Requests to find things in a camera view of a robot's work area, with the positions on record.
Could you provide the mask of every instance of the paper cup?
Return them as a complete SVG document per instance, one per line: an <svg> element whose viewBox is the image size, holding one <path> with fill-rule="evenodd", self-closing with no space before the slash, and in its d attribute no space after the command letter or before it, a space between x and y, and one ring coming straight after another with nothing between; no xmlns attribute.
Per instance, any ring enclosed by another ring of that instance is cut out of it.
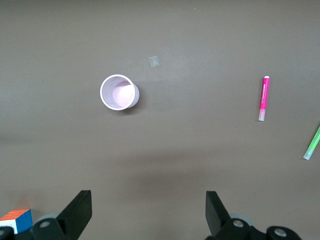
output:
<svg viewBox="0 0 320 240"><path fill-rule="evenodd" d="M104 105L116 111L132 108L139 100L139 89L126 76L115 74L107 77L100 88Z"/></svg>

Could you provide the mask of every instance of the blue cube face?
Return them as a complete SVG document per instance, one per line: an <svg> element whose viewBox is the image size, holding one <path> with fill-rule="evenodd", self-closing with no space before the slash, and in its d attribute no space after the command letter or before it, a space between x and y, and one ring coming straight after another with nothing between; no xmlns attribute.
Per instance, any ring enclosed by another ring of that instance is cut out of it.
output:
<svg viewBox="0 0 320 240"><path fill-rule="evenodd" d="M32 216L31 211L28 210L24 214L22 214L20 217L18 217L16 220L16 229L17 233L21 233L29 228L32 227Z"/></svg>

